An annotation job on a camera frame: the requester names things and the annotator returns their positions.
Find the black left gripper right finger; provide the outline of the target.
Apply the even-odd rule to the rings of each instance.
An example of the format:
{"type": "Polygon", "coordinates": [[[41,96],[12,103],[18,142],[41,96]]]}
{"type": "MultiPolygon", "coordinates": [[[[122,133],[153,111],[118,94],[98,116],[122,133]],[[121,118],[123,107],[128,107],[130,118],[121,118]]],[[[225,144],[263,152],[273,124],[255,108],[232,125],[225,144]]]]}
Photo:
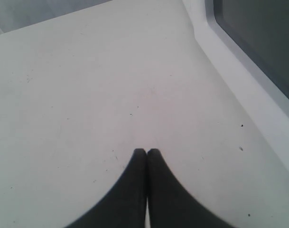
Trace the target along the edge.
{"type": "Polygon", "coordinates": [[[147,153],[148,203],[152,228],[231,228],[179,183],[161,152],[147,153]]]}

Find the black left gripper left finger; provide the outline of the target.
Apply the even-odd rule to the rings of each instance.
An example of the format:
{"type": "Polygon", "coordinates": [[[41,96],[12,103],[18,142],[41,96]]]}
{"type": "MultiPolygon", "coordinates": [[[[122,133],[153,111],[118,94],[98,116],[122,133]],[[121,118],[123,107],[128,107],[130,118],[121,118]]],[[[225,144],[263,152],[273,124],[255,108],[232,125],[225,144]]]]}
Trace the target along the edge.
{"type": "Polygon", "coordinates": [[[147,206],[147,154],[135,149],[120,178],[88,212],[69,228],[144,228],[147,206]]]}

